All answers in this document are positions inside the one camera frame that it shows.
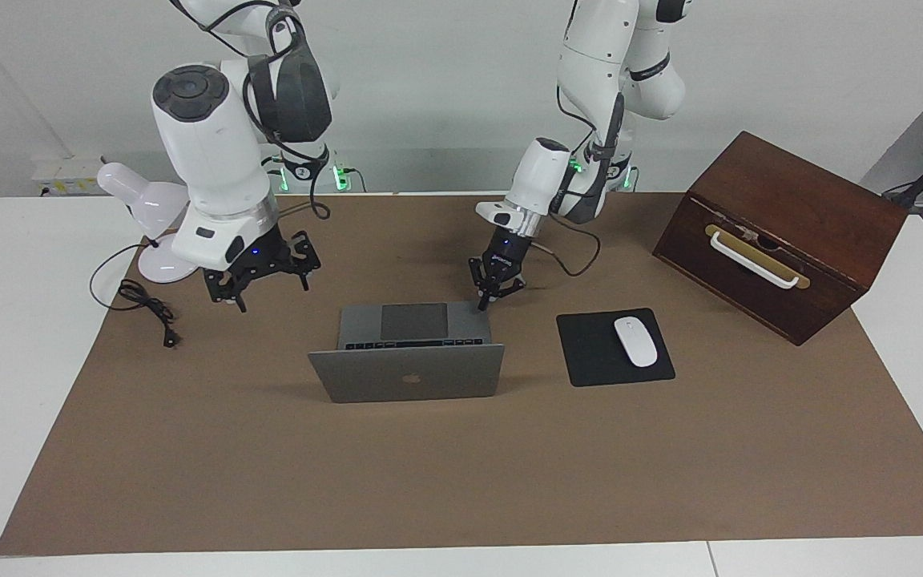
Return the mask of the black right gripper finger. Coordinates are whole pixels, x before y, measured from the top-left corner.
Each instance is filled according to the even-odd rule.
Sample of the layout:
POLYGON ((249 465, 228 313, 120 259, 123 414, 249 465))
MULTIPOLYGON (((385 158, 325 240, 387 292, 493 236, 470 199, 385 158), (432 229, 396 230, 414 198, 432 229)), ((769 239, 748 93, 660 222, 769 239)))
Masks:
POLYGON ((300 279, 304 291, 310 291, 310 277, 322 267, 314 244, 305 231, 298 231, 288 244, 288 262, 285 272, 300 279))
POLYGON ((227 271, 212 269, 203 270, 203 279, 208 289, 209 298, 213 303, 233 303, 241 313, 247 312, 247 306, 241 293, 250 284, 248 274, 235 274, 227 271))

